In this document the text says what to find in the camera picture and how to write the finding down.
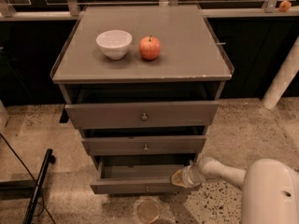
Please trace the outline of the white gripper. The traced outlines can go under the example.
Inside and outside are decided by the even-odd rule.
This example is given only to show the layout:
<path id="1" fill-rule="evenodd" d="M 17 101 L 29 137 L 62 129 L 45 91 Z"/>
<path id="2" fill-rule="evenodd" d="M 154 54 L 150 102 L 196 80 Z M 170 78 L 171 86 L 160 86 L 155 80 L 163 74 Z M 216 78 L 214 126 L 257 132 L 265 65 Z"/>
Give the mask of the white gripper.
<path id="1" fill-rule="evenodd" d="M 192 170 L 192 166 L 185 166 L 171 176 L 171 183 L 178 187 L 194 188 L 202 182 L 199 174 Z"/>

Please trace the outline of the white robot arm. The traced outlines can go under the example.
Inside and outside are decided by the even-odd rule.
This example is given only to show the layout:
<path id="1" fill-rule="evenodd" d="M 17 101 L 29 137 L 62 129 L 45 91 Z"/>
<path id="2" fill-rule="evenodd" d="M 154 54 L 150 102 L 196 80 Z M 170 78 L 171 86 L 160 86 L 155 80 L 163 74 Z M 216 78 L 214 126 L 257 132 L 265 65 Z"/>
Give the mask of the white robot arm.
<path id="1" fill-rule="evenodd" d="M 170 180 L 183 188 L 223 180 L 240 189 L 241 224 L 299 224 L 299 174 L 280 161 L 260 159 L 242 170 L 204 157 Z"/>

